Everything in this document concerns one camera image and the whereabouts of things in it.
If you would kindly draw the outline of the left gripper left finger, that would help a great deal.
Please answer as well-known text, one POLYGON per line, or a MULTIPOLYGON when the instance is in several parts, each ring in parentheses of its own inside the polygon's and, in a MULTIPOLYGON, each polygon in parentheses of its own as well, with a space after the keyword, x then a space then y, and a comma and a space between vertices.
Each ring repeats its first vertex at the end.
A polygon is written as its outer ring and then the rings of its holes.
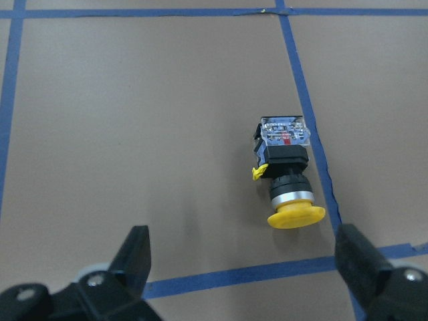
POLYGON ((106 268, 86 270, 76 282, 78 307, 70 320, 150 320, 141 298, 150 268, 148 227, 136 225, 106 268))

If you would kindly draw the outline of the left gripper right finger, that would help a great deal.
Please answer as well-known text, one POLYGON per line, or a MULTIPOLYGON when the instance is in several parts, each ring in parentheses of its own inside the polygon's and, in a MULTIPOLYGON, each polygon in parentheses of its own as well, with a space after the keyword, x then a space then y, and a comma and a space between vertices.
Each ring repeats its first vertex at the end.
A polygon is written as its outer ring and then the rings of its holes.
POLYGON ((334 261, 366 320, 427 319, 427 270, 387 259, 353 224, 338 227, 334 261))

